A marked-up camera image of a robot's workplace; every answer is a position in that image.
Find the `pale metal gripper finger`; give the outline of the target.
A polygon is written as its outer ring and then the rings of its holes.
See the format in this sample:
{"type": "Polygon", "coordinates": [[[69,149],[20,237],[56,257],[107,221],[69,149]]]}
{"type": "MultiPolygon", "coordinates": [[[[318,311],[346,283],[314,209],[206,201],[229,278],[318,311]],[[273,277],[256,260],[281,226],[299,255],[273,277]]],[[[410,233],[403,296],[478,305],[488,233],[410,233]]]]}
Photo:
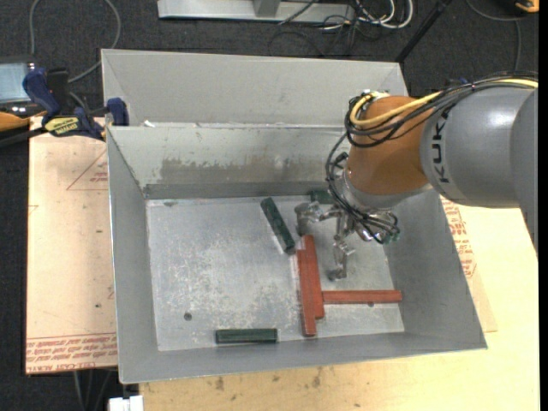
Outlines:
{"type": "Polygon", "coordinates": [[[339,208],[332,205],[329,209],[324,209],[317,201],[302,203],[295,207],[297,233],[305,235],[307,227],[311,223],[319,223],[328,219],[339,217],[339,208]]]}
{"type": "Polygon", "coordinates": [[[329,271],[328,278],[331,281],[344,279],[347,277],[348,258],[354,254],[355,249],[346,242],[343,236],[335,235],[332,250],[335,267],[329,271]]]}

